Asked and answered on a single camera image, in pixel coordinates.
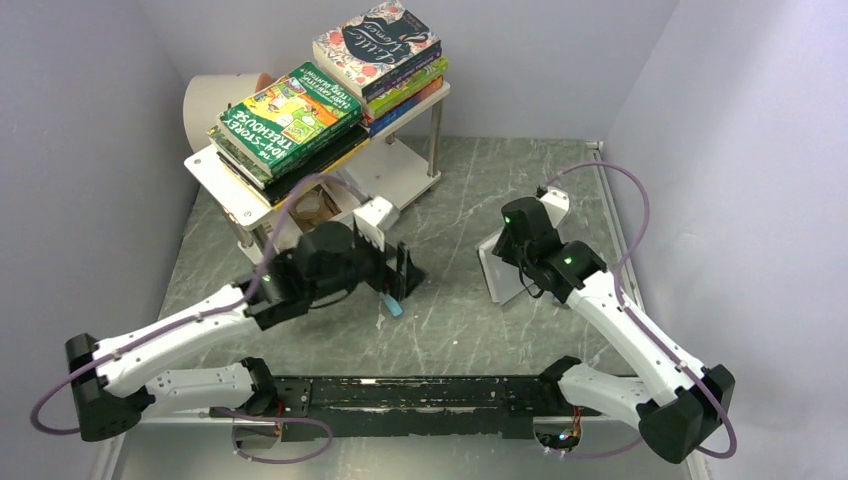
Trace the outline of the floral Little Women book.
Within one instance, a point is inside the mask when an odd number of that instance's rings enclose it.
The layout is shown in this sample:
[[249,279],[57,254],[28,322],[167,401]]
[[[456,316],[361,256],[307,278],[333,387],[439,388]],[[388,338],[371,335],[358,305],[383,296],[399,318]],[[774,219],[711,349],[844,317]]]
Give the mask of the floral Little Women book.
[[398,1],[372,7],[312,41],[320,68],[361,101],[437,47],[440,37]]

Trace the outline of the green 104-storey treehouse book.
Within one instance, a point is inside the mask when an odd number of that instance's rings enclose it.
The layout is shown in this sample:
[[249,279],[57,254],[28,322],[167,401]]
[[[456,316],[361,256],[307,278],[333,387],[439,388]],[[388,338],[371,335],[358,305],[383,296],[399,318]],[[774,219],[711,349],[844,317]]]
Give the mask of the green 104-storey treehouse book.
[[307,61],[218,114],[214,128],[260,172],[275,180],[363,118],[344,86]]

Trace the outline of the black Moon and Sixpence book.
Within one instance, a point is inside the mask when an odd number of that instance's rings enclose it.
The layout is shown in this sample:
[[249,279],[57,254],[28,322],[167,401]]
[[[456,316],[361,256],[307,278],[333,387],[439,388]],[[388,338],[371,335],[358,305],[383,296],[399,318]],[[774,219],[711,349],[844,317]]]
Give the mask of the black Moon and Sixpence book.
[[352,152],[355,147],[362,146],[368,139],[369,133],[366,128],[362,126],[353,127],[346,133],[330,140],[325,146],[320,147],[300,165],[272,181],[260,191],[260,196],[271,205],[277,204],[286,197],[302,177],[322,173],[346,154]]

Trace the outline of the dark green garden book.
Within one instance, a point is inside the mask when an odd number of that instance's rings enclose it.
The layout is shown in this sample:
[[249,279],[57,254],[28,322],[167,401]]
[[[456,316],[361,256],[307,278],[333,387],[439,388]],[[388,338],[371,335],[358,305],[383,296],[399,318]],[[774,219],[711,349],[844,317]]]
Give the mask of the dark green garden book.
[[275,181],[272,175],[262,170],[253,160],[230,142],[218,126],[210,128],[207,131],[207,136],[221,159],[234,172],[238,173],[254,187],[264,190]]

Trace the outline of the grey laptop box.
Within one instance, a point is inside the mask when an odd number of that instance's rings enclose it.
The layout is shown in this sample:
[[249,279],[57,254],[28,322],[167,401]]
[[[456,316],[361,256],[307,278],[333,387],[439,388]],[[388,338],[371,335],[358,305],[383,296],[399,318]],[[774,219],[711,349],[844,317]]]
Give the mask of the grey laptop box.
[[526,293],[525,287],[529,287],[533,294],[539,294],[540,290],[527,278],[524,282],[519,280],[519,269],[504,262],[494,254],[494,247],[503,233],[500,228],[486,237],[476,246],[476,253],[482,268],[484,282],[491,301],[503,307],[513,298],[521,293]]

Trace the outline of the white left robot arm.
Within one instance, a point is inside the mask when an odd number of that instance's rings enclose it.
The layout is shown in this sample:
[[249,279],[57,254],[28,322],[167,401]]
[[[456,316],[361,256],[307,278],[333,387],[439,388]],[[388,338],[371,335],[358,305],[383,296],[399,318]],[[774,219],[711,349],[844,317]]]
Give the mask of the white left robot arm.
[[373,243],[357,227],[326,222],[273,257],[264,271],[224,285],[203,301],[112,338],[80,334],[65,344],[82,440],[115,437],[145,418],[224,407],[261,416],[277,385],[263,360],[178,370],[185,357],[334,305],[365,284],[401,302],[426,278],[404,243]]

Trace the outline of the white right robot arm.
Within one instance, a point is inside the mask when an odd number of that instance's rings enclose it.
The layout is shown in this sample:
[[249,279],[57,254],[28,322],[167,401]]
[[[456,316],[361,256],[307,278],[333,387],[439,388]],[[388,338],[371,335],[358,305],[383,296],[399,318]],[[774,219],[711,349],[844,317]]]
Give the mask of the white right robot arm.
[[675,344],[645,312],[615,290],[614,275],[582,241],[564,241],[562,209],[527,196],[501,208],[504,227],[493,254],[589,321],[633,369],[632,378],[595,370],[568,357],[547,370],[539,391],[550,413],[585,407],[639,432],[663,460],[679,464],[722,426],[736,385],[723,365],[706,366]]

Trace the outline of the white magazine with photo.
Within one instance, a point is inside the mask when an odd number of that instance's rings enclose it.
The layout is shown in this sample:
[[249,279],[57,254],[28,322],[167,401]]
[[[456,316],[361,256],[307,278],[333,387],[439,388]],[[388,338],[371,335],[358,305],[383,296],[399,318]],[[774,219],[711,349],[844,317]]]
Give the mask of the white magazine with photo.
[[276,238],[278,244],[294,242],[301,234],[326,221],[346,221],[349,214],[361,204],[361,200],[345,186],[321,182],[297,198],[287,215],[283,216],[285,204],[286,200],[282,200],[276,205],[280,212],[278,219],[284,221]]

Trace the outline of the yellow Little Prince book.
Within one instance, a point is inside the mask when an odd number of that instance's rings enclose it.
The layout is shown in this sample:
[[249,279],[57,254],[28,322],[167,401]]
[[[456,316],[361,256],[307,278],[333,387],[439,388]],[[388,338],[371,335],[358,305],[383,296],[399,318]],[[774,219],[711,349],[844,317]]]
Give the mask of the yellow Little Prince book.
[[[314,173],[314,174],[335,174],[335,173],[340,172],[340,171],[341,171],[341,169],[342,169],[342,168],[343,168],[343,167],[344,167],[344,166],[345,166],[345,165],[346,165],[346,164],[347,164],[347,163],[348,163],[348,162],[349,162],[352,158],[354,158],[354,157],[355,157],[355,156],[356,156],[356,155],[357,155],[357,154],[358,154],[358,153],[359,153],[359,152],[360,152],[363,148],[365,148],[366,146],[368,146],[368,145],[369,145],[369,143],[370,143],[370,138],[369,138],[369,139],[368,139],[368,140],[367,140],[367,141],[366,141],[366,142],[365,142],[362,146],[355,147],[355,148],[354,148],[354,150],[353,150],[352,152],[350,152],[350,153],[346,154],[346,155],[345,155],[342,159],[340,159],[339,161],[337,161],[336,163],[334,163],[334,164],[333,164],[330,168],[328,168],[327,170],[323,171],[322,173]],[[267,202],[269,203],[269,205],[270,205],[270,208],[271,208],[271,209],[276,210],[276,209],[279,209],[279,208],[283,205],[283,202],[284,202],[285,198],[284,198],[283,200],[281,200],[280,202],[278,202],[277,204],[275,204],[275,205],[271,205],[268,201],[267,201]]]

